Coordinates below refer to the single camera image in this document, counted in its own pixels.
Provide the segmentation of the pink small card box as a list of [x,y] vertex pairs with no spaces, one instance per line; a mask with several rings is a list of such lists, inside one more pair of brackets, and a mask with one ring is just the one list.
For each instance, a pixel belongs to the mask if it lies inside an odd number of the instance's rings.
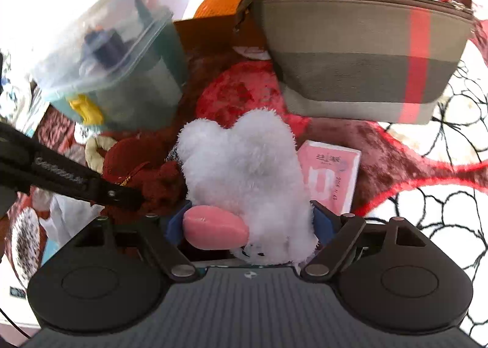
[[349,213],[361,152],[340,145],[306,140],[297,154],[310,198],[336,215]]

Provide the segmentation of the dark red plush toy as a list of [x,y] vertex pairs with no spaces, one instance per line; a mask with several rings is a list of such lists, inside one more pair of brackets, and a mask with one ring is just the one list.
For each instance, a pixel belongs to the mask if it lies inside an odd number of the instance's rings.
[[113,145],[104,156],[103,178],[139,190],[144,202],[135,212],[106,206],[101,214],[118,224],[146,215],[174,214],[184,201],[186,185],[178,162],[166,159],[173,146],[172,138],[156,133],[124,138]]

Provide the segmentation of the white plush bunny toy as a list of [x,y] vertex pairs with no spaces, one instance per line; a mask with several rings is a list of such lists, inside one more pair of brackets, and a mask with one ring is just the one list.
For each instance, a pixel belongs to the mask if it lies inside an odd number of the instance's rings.
[[176,152],[188,199],[239,216],[249,229],[231,253],[260,265],[300,264],[318,245],[294,134],[272,110],[246,112],[230,128],[187,123]]

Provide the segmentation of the striped white bedsheet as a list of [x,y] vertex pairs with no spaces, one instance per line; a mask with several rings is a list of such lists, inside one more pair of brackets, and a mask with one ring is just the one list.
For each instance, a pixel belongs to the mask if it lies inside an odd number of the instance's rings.
[[11,55],[1,52],[1,122],[33,137],[49,103],[34,80],[13,71]]

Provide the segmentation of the beige hair scrunchie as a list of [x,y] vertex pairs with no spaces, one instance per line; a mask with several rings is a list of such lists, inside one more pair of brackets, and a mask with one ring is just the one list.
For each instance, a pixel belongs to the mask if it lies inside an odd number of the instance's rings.
[[108,136],[91,136],[85,144],[85,161],[87,166],[102,174],[104,157],[99,150],[109,151],[117,141]]

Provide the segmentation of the clear teal storage box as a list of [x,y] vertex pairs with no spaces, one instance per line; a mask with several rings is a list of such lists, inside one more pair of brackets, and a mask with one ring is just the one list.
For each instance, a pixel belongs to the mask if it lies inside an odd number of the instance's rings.
[[172,17],[158,0],[98,0],[34,80],[54,108],[94,131],[162,129],[188,77]]

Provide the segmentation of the olive striped zipper pouch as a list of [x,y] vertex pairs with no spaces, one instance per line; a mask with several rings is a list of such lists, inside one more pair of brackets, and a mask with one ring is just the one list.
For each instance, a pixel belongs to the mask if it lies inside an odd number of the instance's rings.
[[425,124],[470,40],[470,0],[241,0],[288,110]]

